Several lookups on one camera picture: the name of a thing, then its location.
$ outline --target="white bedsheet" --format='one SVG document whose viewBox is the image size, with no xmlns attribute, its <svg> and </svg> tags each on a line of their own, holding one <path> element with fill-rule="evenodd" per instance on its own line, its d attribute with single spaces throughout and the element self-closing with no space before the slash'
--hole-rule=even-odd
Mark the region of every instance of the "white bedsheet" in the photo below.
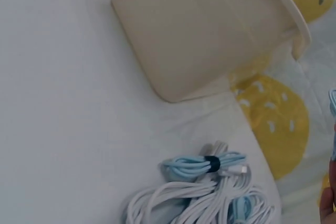
<svg viewBox="0 0 336 224">
<path fill-rule="evenodd" d="M 152 92 L 109 0 L 0 0 L 0 222 L 118 223 L 158 163 L 222 140 L 279 195 L 234 97 Z"/>
</svg>

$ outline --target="white cable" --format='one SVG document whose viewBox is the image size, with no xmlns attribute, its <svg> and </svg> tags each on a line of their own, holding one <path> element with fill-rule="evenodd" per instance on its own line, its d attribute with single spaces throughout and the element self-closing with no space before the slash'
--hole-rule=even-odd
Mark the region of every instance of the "white cable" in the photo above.
<svg viewBox="0 0 336 224">
<path fill-rule="evenodd" d="M 209 154 L 226 152 L 227 144 L 217 142 Z M 190 199 L 170 224 L 270 224 L 275 212 L 262 189 L 252 185 L 249 166 L 241 164 L 240 169 L 227 167 L 193 183 L 169 182 L 137 193 L 128 204 L 126 224 L 154 224 L 153 208 L 170 199 Z"/>
</svg>

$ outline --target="bundle of cables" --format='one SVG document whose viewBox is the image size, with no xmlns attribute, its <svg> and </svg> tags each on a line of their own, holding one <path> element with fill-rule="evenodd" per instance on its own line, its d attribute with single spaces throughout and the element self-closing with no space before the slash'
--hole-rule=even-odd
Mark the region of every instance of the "bundle of cables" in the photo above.
<svg viewBox="0 0 336 224">
<path fill-rule="evenodd" d="M 128 203 L 126 224 L 151 224 L 152 210 L 170 199 L 188 199 L 170 224 L 269 224 L 274 207 L 251 183 L 246 156 L 217 142 L 210 156 L 182 156 L 164 162 L 173 181 L 137 193 Z"/>
</svg>

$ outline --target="light blue cable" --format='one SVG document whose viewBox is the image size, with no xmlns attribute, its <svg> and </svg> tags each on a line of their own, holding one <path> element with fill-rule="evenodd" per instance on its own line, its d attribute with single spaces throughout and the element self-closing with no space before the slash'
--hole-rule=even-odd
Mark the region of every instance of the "light blue cable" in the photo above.
<svg viewBox="0 0 336 224">
<path fill-rule="evenodd" d="M 246 161 L 246 155 L 238 152 L 226 152 L 216 157 L 220 161 L 222 170 L 243 164 Z M 197 178 L 211 169 L 210 161 L 206 161 L 203 156 L 180 156 L 169 162 L 164 162 L 163 165 L 168 167 L 172 174 L 184 179 Z"/>
<path fill-rule="evenodd" d="M 232 200 L 228 213 L 228 224 L 245 224 L 253 209 L 251 199 L 242 196 Z"/>
<path fill-rule="evenodd" d="M 336 119 L 336 90 L 332 89 L 329 91 L 329 99 L 330 99 L 330 112 L 333 115 L 334 119 Z M 331 160 L 336 161 L 336 132 L 334 133 L 334 146 L 331 155 Z"/>
</svg>

